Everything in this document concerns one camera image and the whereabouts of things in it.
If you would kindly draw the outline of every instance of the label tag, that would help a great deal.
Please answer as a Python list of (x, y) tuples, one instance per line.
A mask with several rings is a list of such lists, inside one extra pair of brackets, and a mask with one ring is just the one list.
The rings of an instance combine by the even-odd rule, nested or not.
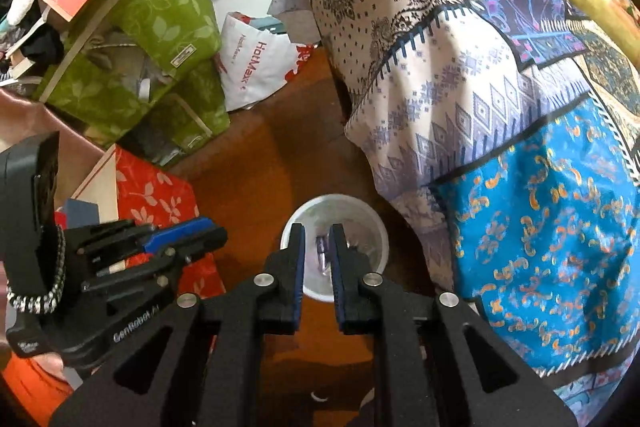
[(195, 52), (196, 52), (196, 46), (194, 46), (193, 44), (189, 44), (180, 53), (175, 55), (174, 60), (171, 61), (171, 65), (174, 68), (179, 68), (182, 65), (182, 63), (187, 58), (191, 57), (191, 55), (193, 55)]

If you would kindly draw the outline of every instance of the blue floral fabric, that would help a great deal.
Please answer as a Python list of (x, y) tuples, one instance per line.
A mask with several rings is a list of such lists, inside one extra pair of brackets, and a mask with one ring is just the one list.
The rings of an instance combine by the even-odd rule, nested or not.
[(454, 281), (539, 371), (611, 354), (640, 325), (640, 192), (590, 98), (434, 186)]

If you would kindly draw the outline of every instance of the green leaf-print bag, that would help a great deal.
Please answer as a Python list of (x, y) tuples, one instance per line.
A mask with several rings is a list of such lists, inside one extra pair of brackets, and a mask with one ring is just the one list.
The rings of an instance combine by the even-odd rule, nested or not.
[[(92, 42), (113, 27), (148, 54), (160, 81), (132, 87), (88, 58)], [(90, 0), (70, 26), (65, 58), (49, 68), (34, 98), (83, 121), (84, 135), (107, 147), (219, 48), (211, 0)]]
[(204, 60), (147, 116), (148, 123), (189, 155), (229, 127), (220, 76)]

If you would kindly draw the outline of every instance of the black gripper frame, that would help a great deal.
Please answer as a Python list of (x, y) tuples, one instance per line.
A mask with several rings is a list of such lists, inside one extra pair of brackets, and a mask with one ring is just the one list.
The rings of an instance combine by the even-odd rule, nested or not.
[(374, 336), (376, 427), (577, 425), (564, 402), (465, 301), (365, 278), (369, 261), (348, 248), (341, 225), (331, 227), (329, 252), (340, 329)]
[(263, 274), (218, 297), (178, 297), (113, 349), (50, 427), (254, 425), (262, 336), (298, 328), (304, 251), (293, 225)]
[(132, 220), (65, 230), (60, 303), (48, 315), (17, 312), (6, 333), (15, 353), (30, 358), (54, 352), (81, 376), (90, 374), (114, 346), (174, 300), (186, 264), (226, 242), (225, 229), (215, 227), (168, 244), (171, 255), (165, 249), (144, 264), (108, 273), (111, 265), (143, 251), (154, 230)]

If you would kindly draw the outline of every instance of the pile of clutter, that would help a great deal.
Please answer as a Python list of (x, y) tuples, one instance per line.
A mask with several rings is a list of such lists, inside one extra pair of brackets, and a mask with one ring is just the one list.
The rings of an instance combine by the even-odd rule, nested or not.
[[(254, 33), (238, 42), (234, 22)], [(308, 46), (249, 22), (230, 15), (221, 36), (211, 0), (0, 0), (0, 105), (27, 114), (30, 103), (45, 104), (44, 127), (53, 121), (88, 148), (117, 142), (167, 168), (308, 58)]]

